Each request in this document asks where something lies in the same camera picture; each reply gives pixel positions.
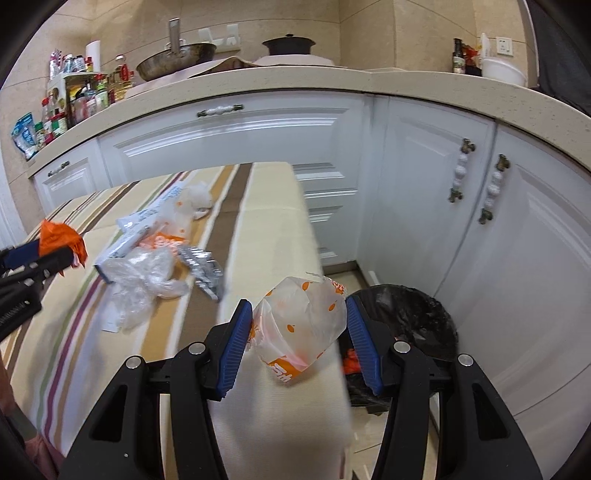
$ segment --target wall tile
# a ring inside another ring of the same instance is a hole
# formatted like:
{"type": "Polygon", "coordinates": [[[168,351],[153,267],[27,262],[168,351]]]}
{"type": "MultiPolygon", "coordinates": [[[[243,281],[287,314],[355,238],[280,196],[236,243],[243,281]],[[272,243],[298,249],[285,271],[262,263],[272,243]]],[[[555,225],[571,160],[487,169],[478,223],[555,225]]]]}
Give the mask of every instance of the wall tile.
{"type": "Polygon", "coordinates": [[[339,0],[182,0],[182,2],[181,31],[183,32],[250,20],[339,22],[339,0]]]}
{"type": "MultiPolygon", "coordinates": [[[[221,35],[225,24],[212,28],[212,35],[221,35]]],[[[245,60],[256,60],[269,55],[262,42],[270,38],[280,37],[288,32],[300,37],[308,37],[316,42],[311,53],[331,59],[336,65],[340,64],[340,29],[338,23],[317,22],[313,20],[256,20],[240,23],[242,50],[236,54],[245,60]]],[[[183,33],[188,43],[199,41],[199,31],[192,30],[183,33]]]]}
{"type": "Polygon", "coordinates": [[[517,0],[473,0],[476,33],[489,37],[509,37],[525,42],[525,32],[517,0]]]}
{"type": "Polygon", "coordinates": [[[168,20],[178,17],[180,9],[180,0],[130,0],[98,17],[92,40],[100,40],[102,63],[168,37],[168,20]]]}
{"type": "Polygon", "coordinates": [[[417,4],[395,0],[396,66],[405,70],[449,72],[453,39],[470,45],[476,37],[458,25],[417,4]]]}
{"type": "Polygon", "coordinates": [[[93,20],[95,18],[97,1],[100,0],[68,0],[56,13],[93,20]]]}
{"type": "Polygon", "coordinates": [[[9,187],[22,225],[29,234],[45,218],[35,185],[27,178],[27,174],[23,173],[10,182],[9,187]]]}
{"type": "Polygon", "coordinates": [[[395,64],[394,11],[391,0],[379,0],[340,25],[342,64],[365,70],[395,64]]]}
{"type": "Polygon", "coordinates": [[[96,0],[95,19],[129,0],[96,0]]]}
{"type": "Polygon", "coordinates": [[[64,53],[84,54],[91,27],[91,21],[84,18],[52,15],[23,50],[5,86],[47,77],[49,54],[56,48],[64,53]]]}
{"type": "Polygon", "coordinates": [[[461,26],[472,35],[476,35],[472,0],[412,0],[412,2],[434,11],[452,23],[461,26]]]}
{"type": "Polygon", "coordinates": [[[351,15],[363,10],[364,8],[374,4],[378,0],[340,0],[339,2],[339,18],[340,21],[347,20],[351,15]]]}
{"type": "Polygon", "coordinates": [[[41,99],[48,80],[48,77],[29,80],[0,90],[0,148],[8,183],[28,168],[10,133],[17,120],[26,113],[32,112],[36,122],[41,120],[41,99]]]}

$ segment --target crumpled plastic wrap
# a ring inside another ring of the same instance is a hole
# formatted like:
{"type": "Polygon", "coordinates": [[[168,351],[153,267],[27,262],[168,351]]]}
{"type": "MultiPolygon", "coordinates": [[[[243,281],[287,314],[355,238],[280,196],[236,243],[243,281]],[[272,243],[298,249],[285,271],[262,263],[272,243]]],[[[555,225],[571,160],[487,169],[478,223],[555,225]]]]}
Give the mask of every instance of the crumpled plastic wrap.
{"type": "Polygon", "coordinates": [[[347,327],[346,291],[328,277],[287,277],[253,312],[247,348],[282,382],[313,364],[347,327]]]}
{"type": "Polygon", "coordinates": [[[223,272],[211,252],[182,245],[177,247],[177,255],[189,267],[191,275],[195,278],[195,285],[212,300],[220,301],[223,295],[223,272]]]}
{"type": "Polygon", "coordinates": [[[189,292],[181,280],[170,280],[174,255],[167,247],[154,250],[134,248],[124,258],[108,258],[102,269],[116,282],[112,295],[111,319],[123,330],[130,330],[149,320],[155,298],[173,299],[189,292]]]}

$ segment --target snack bag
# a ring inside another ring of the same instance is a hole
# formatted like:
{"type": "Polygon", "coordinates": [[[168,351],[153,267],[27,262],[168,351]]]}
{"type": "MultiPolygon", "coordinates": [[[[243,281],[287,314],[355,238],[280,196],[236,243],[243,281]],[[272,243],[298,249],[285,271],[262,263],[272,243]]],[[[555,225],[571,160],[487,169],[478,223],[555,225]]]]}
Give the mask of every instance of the snack bag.
{"type": "Polygon", "coordinates": [[[287,277],[256,306],[247,349],[283,382],[313,364],[347,326],[344,286],[287,277]]]}

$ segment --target countertop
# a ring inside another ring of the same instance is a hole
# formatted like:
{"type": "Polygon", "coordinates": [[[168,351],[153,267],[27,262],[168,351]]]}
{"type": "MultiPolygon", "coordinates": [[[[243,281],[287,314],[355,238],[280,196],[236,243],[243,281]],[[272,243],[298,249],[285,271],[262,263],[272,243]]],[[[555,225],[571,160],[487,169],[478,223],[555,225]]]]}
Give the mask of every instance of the countertop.
{"type": "Polygon", "coordinates": [[[41,150],[32,177],[68,150],[137,118],[206,98],[281,89],[397,95],[466,109],[517,127],[591,171],[591,118],[542,93],[496,80],[444,72],[370,73],[331,67],[261,67],[211,73],[172,83],[110,106],[41,150]]]}

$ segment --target blue gripper pad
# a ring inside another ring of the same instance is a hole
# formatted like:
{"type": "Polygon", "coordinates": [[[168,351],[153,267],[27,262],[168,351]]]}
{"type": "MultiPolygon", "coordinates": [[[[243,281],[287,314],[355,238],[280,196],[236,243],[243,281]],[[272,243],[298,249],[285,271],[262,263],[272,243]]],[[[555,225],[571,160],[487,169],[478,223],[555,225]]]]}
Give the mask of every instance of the blue gripper pad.
{"type": "Polygon", "coordinates": [[[234,380],[238,374],[238,368],[242,361],[242,355],[248,341],[248,334],[252,325],[252,305],[249,301],[242,301],[234,316],[238,320],[234,325],[230,338],[226,344],[219,362],[219,376],[217,378],[216,391],[223,398],[234,386],[234,380]]]}
{"type": "Polygon", "coordinates": [[[347,298],[347,329],[359,360],[363,381],[374,395],[384,389],[381,376],[381,362],[378,351],[367,329],[362,313],[353,297],[347,298]]]}

